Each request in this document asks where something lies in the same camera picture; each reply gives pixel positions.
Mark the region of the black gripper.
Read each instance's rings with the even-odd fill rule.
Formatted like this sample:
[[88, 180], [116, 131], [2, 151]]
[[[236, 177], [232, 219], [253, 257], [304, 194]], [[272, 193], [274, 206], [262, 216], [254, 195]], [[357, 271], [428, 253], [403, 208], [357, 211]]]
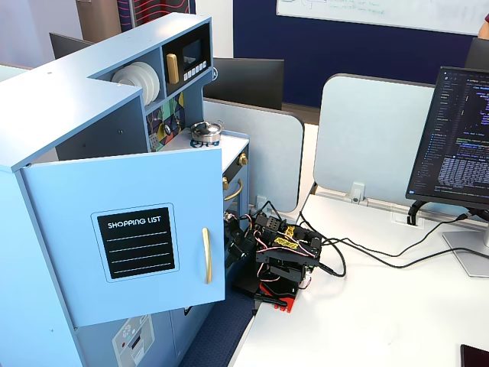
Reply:
[[235, 216], [224, 217], [225, 243], [232, 243], [228, 249], [225, 267], [230, 268], [235, 262], [246, 257], [254, 248], [250, 229], [245, 231], [239, 229], [239, 221]]

